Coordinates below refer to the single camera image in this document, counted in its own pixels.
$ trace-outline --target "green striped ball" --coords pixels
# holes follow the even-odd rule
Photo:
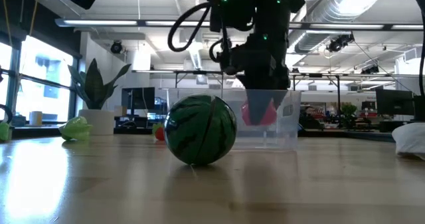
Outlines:
[[[176,158],[186,164],[207,165],[233,147],[236,117],[221,98],[206,94],[178,101],[165,120],[165,141]]]

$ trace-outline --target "table surface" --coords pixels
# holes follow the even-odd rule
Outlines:
[[[423,223],[425,162],[394,144],[300,138],[186,166],[151,136],[0,144],[0,223]]]

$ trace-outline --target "white bag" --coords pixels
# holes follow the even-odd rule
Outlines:
[[[416,155],[425,160],[425,123],[406,124],[392,131],[396,154]]]

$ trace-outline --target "white plant pot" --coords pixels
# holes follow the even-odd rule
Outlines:
[[[80,110],[78,116],[85,117],[93,125],[90,135],[114,135],[114,113],[105,110]]]

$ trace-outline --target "transparent container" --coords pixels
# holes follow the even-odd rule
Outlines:
[[[170,109],[177,101],[192,94],[210,94],[222,98],[233,110],[237,118],[238,132],[233,150],[296,150],[298,144],[298,120],[301,106],[301,92],[284,90],[249,90],[250,106],[253,102],[280,100],[276,109],[277,118],[270,125],[246,125],[242,118],[242,106],[247,102],[246,90],[164,88],[156,96],[167,101]]]

